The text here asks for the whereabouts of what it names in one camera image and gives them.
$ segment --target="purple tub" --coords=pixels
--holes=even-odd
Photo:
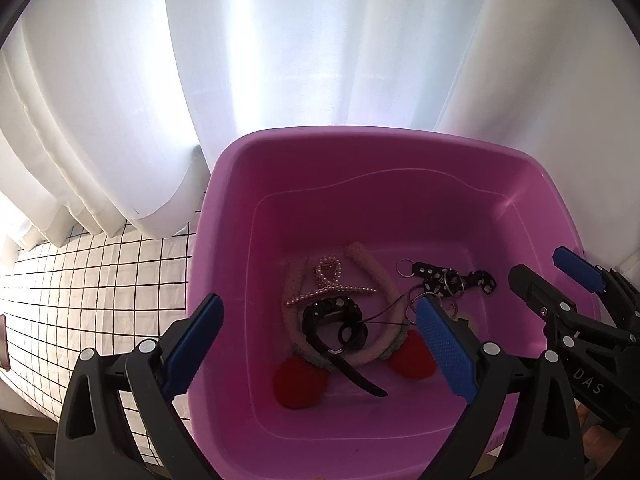
[[[224,326],[188,393],[195,441],[225,479],[413,479],[460,416],[465,403],[439,372],[405,380],[383,362],[361,372],[388,391],[385,399],[336,372],[319,406],[290,411],[276,402],[273,372],[290,355],[279,306],[287,264],[340,254],[356,240],[402,291],[417,281],[398,276],[400,258],[491,272],[495,293],[472,289],[459,305],[481,340],[507,352],[545,349],[543,323],[509,290],[516,264],[599,317],[591,295],[553,266],[556,247],[582,248],[554,184],[527,155],[394,128],[314,126],[242,137],[211,176],[187,306],[191,314],[208,292],[225,303]],[[348,270],[343,276],[368,283]],[[384,300],[358,303],[367,315]],[[489,448],[502,443],[513,409],[509,398]]]

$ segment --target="finger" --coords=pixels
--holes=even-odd
[[[598,468],[604,466],[618,450],[622,440],[601,426],[589,428],[582,437],[584,454],[594,460]]]
[[[578,420],[580,421],[580,427],[584,425],[584,421],[589,416],[589,413],[591,413],[591,410],[587,408],[584,404],[578,405]]]

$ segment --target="sheer curtain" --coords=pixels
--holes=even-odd
[[[535,156],[590,256],[640,278],[638,51],[610,0],[32,0],[0,57],[0,192],[53,243],[163,237],[249,132],[437,130]]]

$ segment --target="silver screw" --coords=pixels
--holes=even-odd
[[[500,353],[500,347],[496,343],[484,343],[482,345],[482,350],[484,350],[485,354],[489,355],[498,355]]]
[[[556,354],[553,350],[547,350],[545,352],[545,359],[550,363],[557,363],[559,357],[558,354]]]
[[[149,352],[153,352],[156,349],[156,342],[153,339],[145,339],[138,346],[138,350],[140,350],[143,354],[148,354]]]
[[[81,361],[88,361],[89,359],[91,359],[94,356],[94,349],[93,348],[85,348],[84,350],[82,350],[80,352],[80,360]]]

